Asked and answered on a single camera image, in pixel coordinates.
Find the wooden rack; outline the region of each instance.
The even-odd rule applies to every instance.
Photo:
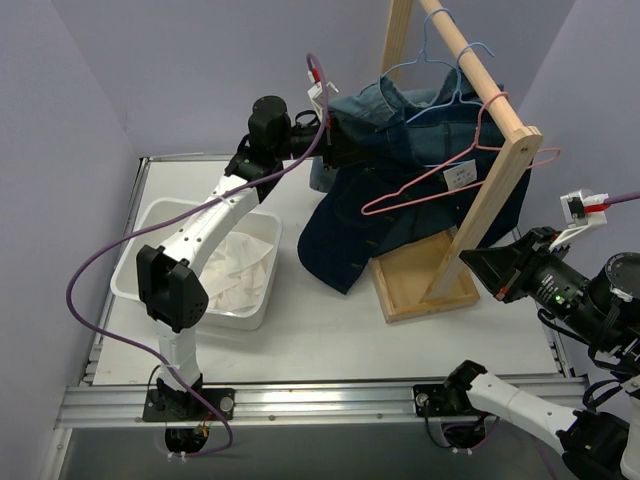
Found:
[[[427,14],[442,8],[439,0],[420,3]],[[402,61],[412,4],[391,1],[382,72]],[[457,58],[469,42],[447,12],[431,19]],[[483,102],[500,92],[472,49],[460,57],[460,68]],[[505,142],[457,234],[443,232],[370,262],[387,323],[470,306],[479,298],[460,252],[478,246],[542,144],[538,129],[525,127],[506,98],[497,98],[488,110]]]

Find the tabletop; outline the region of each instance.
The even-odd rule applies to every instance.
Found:
[[[203,201],[226,163],[151,162],[138,211],[160,197]],[[255,331],[198,327],[205,382],[444,377],[465,359],[499,375],[557,373],[529,299],[504,305],[474,278],[481,295],[475,306],[387,325],[369,269],[346,296],[313,277],[296,252],[298,237],[323,197],[309,188],[310,168],[311,162],[303,162],[285,175],[259,206],[284,223],[262,326]],[[139,302],[116,297],[107,328],[158,348],[153,320]],[[156,364],[148,353],[105,338],[94,384],[146,383]]]

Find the clothing tag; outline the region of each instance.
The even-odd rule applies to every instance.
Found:
[[[447,189],[455,190],[464,187],[478,179],[478,171],[476,170],[476,160],[469,160],[462,165],[456,165],[449,170],[444,171],[444,179],[447,182]]]

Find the wooden base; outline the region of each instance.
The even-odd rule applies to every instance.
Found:
[[[441,232],[371,259],[373,283],[387,323],[474,305],[480,295],[465,267],[448,295],[421,303],[453,236]]]

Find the denim jacket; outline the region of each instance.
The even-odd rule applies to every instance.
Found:
[[[298,256],[313,275],[341,293],[347,293],[371,257],[407,243],[460,226],[479,188],[422,204],[364,216],[368,202],[397,191],[469,147],[479,106],[456,101],[432,110],[407,124],[407,119],[429,105],[448,103],[457,81],[450,72],[439,89],[400,92],[386,77],[359,95],[334,100],[332,116],[355,142],[376,152],[370,161],[340,169],[329,193],[317,206],[298,240]],[[462,98],[479,101],[463,77]],[[488,113],[482,118],[480,143],[501,146],[504,138]],[[497,152],[474,150],[461,161],[475,159],[478,180],[486,178]],[[507,199],[481,246],[488,246],[513,229],[529,183],[527,171]],[[446,192],[441,172],[408,188],[402,196],[376,205],[380,208],[406,200]]]

